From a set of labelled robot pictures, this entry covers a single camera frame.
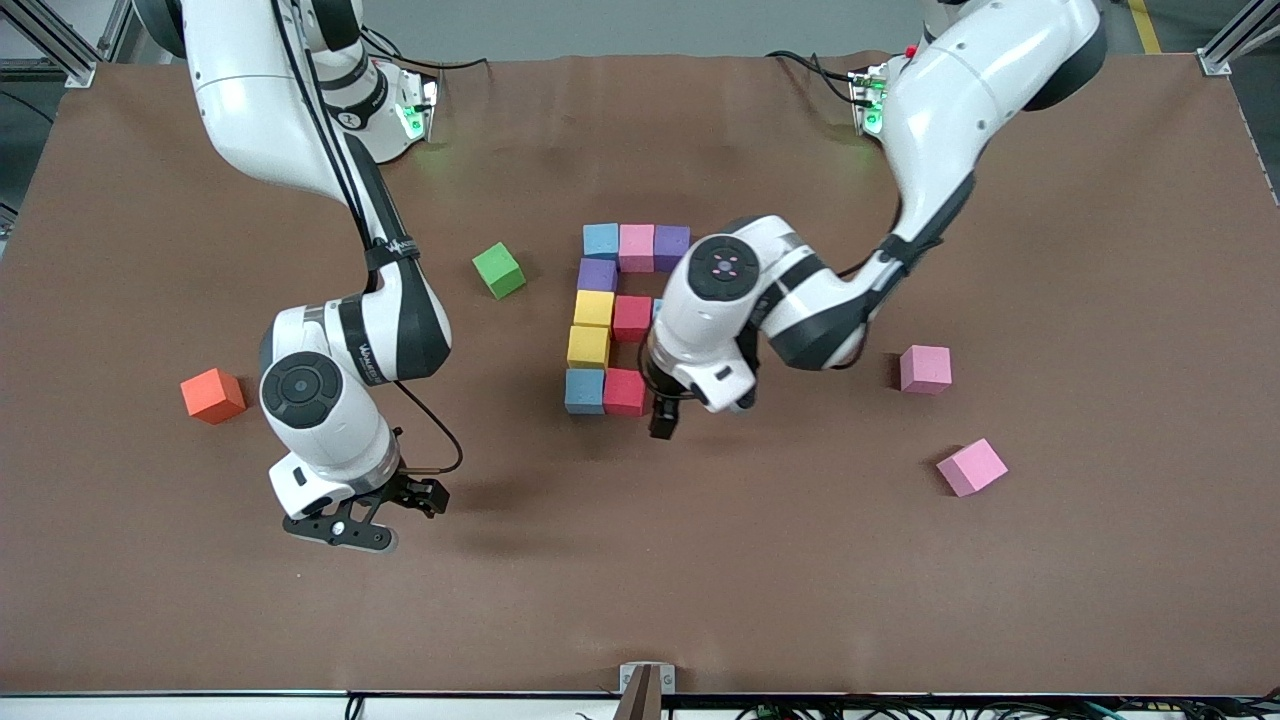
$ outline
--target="yellow floor stripe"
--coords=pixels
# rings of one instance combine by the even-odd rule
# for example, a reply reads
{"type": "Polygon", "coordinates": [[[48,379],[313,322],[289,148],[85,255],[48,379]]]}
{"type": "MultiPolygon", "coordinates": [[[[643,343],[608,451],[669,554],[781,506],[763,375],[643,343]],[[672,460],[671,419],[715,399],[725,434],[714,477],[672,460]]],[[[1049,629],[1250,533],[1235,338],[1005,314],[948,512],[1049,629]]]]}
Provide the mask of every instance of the yellow floor stripe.
{"type": "Polygon", "coordinates": [[[1133,24],[1138,26],[1142,51],[1148,55],[1160,55],[1160,38],[1156,37],[1156,26],[1151,24],[1147,0],[1129,0],[1129,12],[1133,13],[1133,24]]]}

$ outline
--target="pink cube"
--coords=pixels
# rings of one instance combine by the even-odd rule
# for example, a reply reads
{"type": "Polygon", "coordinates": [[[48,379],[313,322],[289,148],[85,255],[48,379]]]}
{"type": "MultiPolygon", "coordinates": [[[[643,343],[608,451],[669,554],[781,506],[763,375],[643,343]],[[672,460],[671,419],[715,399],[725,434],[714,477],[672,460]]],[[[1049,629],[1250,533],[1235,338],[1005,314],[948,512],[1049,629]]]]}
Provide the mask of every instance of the pink cube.
{"type": "Polygon", "coordinates": [[[618,270],[623,273],[653,272],[654,225],[622,225],[618,228],[618,270]]]}
{"type": "Polygon", "coordinates": [[[902,392],[937,395],[951,384],[951,351],[946,347],[913,345],[899,361],[902,392]]]}
{"type": "Polygon", "coordinates": [[[973,495],[1009,471],[1005,462],[987,442],[979,439],[969,447],[938,462],[938,470],[960,497],[973,495]]]}

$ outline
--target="yellow cube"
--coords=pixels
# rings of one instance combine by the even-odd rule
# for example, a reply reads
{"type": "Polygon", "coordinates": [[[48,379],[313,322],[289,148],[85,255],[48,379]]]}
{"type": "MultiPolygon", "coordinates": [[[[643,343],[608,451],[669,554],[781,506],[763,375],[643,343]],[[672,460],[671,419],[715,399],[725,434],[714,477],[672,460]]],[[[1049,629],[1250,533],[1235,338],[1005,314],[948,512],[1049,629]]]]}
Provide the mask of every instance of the yellow cube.
{"type": "Polygon", "coordinates": [[[604,370],[608,368],[609,331],[584,328],[582,325],[570,328],[568,366],[575,370],[604,370]]]}
{"type": "Polygon", "coordinates": [[[613,293],[599,290],[577,291],[573,324],[586,328],[608,328],[613,324],[613,293]]]}

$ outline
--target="black circular cap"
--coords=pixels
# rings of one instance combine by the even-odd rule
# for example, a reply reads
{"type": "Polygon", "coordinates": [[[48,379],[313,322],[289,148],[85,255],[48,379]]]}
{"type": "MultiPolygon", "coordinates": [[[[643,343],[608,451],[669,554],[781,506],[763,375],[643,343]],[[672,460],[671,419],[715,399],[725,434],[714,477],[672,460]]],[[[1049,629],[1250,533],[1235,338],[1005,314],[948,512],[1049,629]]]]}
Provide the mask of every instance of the black circular cap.
{"type": "Polygon", "coordinates": [[[731,234],[713,234],[689,259],[689,284],[703,300],[730,302],[751,292],[760,261],[751,246],[731,234]]]}
{"type": "Polygon", "coordinates": [[[285,355],[262,378],[266,411],[298,430],[323,423],[340,396],[342,373],[319,352],[285,355]]]}

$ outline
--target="light blue cube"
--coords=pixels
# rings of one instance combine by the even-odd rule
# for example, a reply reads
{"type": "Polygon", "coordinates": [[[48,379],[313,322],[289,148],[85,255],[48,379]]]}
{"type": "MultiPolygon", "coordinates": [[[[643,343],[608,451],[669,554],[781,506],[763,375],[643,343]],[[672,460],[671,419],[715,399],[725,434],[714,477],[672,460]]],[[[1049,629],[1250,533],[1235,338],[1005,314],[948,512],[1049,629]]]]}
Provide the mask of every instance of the light blue cube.
{"type": "Polygon", "coordinates": [[[582,258],[618,260],[618,224],[582,225],[582,258]]]}
{"type": "Polygon", "coordinates": [[[604,370],[566,370],[564,410],[570,415],[604,415],[604,370]]]}

